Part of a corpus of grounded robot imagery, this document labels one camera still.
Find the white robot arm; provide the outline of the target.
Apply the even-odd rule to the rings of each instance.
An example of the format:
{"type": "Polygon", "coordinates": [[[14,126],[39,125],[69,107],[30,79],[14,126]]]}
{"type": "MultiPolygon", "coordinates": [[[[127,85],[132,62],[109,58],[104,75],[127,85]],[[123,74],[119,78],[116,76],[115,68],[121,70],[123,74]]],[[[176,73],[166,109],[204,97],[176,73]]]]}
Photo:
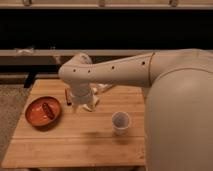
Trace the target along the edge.
{"type": "Polygon", "coordinates": [[[212,52],[165,50],[97,64],[80,53],[59,77],[75,104],[92,100],[92,83],[146,88],[147,171],[213,171],[212,52]]]}

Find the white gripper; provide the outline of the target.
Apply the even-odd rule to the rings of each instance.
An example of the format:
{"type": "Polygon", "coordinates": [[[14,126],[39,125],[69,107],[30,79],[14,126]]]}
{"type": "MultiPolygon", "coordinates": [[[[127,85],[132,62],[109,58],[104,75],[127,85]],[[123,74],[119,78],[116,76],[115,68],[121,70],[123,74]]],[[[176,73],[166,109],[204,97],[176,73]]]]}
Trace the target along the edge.
{"type": "Polygon", "coordinates": [[[76,112],[80,105],[88,104],[93,99],[93,92],[88,83],[71,84],[70,97],[72,101],[73,112],[76,112]]]}

